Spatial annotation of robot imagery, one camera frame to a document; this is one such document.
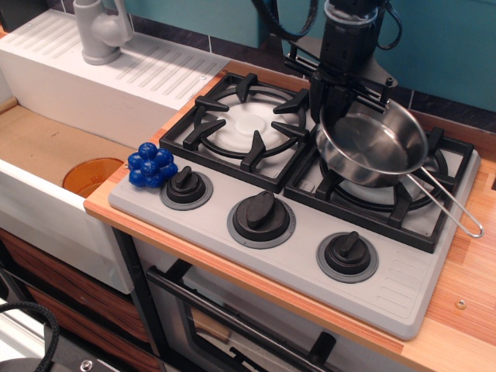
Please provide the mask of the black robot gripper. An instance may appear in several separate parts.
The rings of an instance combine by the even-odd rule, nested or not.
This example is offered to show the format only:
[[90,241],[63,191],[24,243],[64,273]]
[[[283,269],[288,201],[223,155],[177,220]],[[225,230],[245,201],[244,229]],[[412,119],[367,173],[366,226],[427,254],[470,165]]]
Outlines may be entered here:
[[322,40],[303,37],[290,43],[285,64],[310,79],[309,111],[315,124],[327,109],[327,128],[344,117],[353,102],[385,112],[398,82],[374,58],[374,51],[391,50],[398,39],[381,45],[382,15],[362,18],[326,17]]

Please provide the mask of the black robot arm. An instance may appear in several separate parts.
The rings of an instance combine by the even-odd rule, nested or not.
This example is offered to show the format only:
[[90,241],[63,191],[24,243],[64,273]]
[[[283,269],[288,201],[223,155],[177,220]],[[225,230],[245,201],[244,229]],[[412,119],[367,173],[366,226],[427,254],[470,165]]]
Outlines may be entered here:
[[375,59],[376,49],[395,48],[401,19],[389,1],[327,1],[322,40],[291,41],[285,64],[310,80],[312,119],[332,128],[354,102],[380,114],[398,81]]

